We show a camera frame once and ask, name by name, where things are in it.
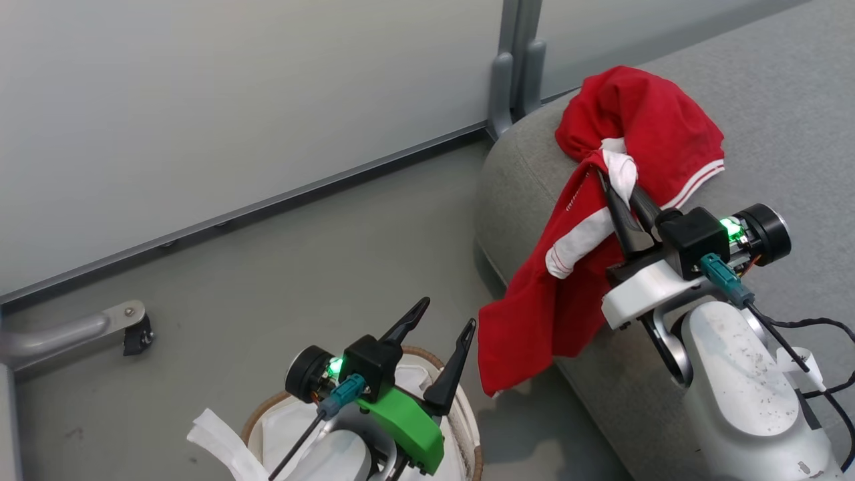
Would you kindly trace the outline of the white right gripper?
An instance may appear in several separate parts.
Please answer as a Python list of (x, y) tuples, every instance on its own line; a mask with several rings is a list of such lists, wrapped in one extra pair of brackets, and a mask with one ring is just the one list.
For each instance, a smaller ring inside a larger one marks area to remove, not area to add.
[[(745, 272), (791, 253), (788, 224), (766, 204), (718, 219), (702, 207), (687, 213), (661, 208), (636, 184), (633, 215), (608, 176), (599, 171), (598, 179), (624, 259), (633, 259), (610, 273), (616, 286), (605, 295), (602, 312), (613, 329), (706, 285), (742, 307), (747, 290), (740, 279)], [(655, 244), (649, 232), (656, 229), (661, 240)]]

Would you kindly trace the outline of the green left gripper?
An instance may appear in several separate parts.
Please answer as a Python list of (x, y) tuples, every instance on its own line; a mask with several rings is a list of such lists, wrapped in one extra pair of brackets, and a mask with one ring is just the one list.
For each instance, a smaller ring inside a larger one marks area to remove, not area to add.
[(430, 306), (422, 297), (379, 341), (389, 346), (349, 346), (334, 356), (308, 346), (286, 374), (286, 391), (312, 405), (317, 416), (286, 455), (294, 476), (399, 476), (406, 468), (434, 475), (445, 456), (441, 420), (452, 408), (477, 322), (468, 319), (436, 380), (418, 397), (396, 384), (400, 346)]

